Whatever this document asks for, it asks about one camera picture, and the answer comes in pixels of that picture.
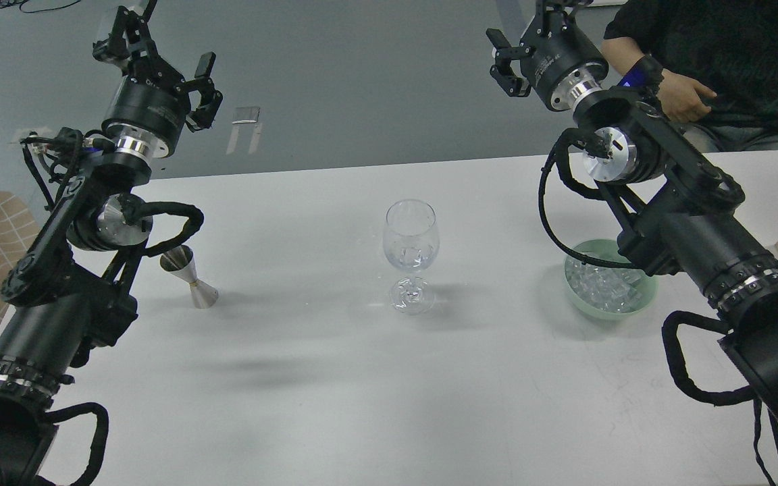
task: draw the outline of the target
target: gray floor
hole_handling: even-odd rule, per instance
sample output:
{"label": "gray floor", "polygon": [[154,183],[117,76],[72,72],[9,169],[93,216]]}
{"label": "gray floor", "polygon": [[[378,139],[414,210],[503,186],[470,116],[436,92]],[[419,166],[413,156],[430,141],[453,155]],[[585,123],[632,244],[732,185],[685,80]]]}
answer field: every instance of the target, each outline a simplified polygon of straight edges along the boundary
{"label": "gray floor", "polygon": [[[0,190],[41,221],[43,198],[14,142],[30,129],[99,126],[120,74],[90,46],[118,4],[0,9]],[[598,43],[616,11],[589,8],[578,22]],[[215,51],[225,101],[213,129],[185,131],[153,177],[546,153],[570,115],[547,111],[535,95],[510,99],[488,74],[485,29],[504,28],[516,43],[532,12],[534,0],[160,0],[149,22],[159,52],[191,77],[200,54]],[[241,126],[232,144],[236,108],[249,105],[262,108],[258,136]]]}

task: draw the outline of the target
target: green bowl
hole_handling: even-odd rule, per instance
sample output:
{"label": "green bowl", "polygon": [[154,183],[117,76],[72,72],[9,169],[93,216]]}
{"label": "green bowl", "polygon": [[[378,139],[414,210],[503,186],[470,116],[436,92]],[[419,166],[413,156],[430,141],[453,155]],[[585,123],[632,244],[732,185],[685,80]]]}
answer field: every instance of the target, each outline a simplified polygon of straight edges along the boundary
{"label": "green bowl", "polygon": [[[623,255],[620,255],[620,253],[617,252],[617,243],[614,240],[588,240],[584,241],[583,243],[579,243],[572,249],[575,250],[575,252],[584,254],[593,253],[598,255],[600,259],[607,259],[608,261],[627,261]],[[569,277],[566,275],[566,269],[570,265],[571,261],[575,261],[575,259],[569,255],[566,255],[566,258],[564,259],[563,274],[563,282],[566,288],[566,293],[569,296],[570,302],[572,302],[572,304],[575,305],[578,310],[584,314],[587,314],[587,316],[605,321],[618,321],[625,319],[630,316],[635,316],[635,314],[638,314],[640,311],[644,310],[646,307],[648,307],[648,305],[650,305],[656,296],[656,291],[658,290],[656,277],[648,277],[642,273],[640,275],[640,279],[637,282],[631,283],[631,286],[638,290],[638,292],[640,292],[642,295],[640,296],[640,301],[638,304],[633,306],[633,310],[623,312],[603,310],[602,308],[596,307],[595,305],[590,304],[590,302],[587,302],[581,298],[581,296],[575,293],[575,290],[570,286]]]}

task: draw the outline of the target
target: glass base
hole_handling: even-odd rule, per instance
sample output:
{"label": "glass base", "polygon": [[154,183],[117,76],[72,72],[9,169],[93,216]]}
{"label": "glass base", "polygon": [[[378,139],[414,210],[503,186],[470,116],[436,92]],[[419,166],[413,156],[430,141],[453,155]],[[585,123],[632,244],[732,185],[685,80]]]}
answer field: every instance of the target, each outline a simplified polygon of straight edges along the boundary
{"label": "glass base", "polygon": [[428,283],[420,277],[404,277],[398,280],[389,295],[392,297],[392,307],[404,314],[422,314],[434,306],[434,292],[428,288]]}

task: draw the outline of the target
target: hand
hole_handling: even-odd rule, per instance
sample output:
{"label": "hand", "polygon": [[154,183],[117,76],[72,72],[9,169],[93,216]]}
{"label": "hand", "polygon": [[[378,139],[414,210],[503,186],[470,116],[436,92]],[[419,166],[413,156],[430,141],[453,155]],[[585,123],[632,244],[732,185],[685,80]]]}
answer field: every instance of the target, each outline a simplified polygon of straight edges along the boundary
{"label": "hand", "polygon": [[710,107],[701,101],[701,97],[716,98],[716,92],[698,80],[663,69],[657,97],[668,119],[688,123],[710,113]]}

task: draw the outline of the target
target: bowl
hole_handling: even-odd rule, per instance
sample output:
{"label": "bowl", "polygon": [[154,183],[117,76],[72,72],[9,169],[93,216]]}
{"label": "bowl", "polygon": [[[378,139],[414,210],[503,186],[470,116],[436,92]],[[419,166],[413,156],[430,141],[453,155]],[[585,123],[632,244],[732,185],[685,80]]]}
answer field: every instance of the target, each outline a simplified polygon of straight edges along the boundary
{"label": "bowl", "polygon": [[[588,240],[572,249],[606,261],[627,262],[614,240]],[[605,321],[635,316],[650,305],[658,290],[656,277],[643,271],[595,267],[569,255],[563,275],[570,302],[587,316]]]}

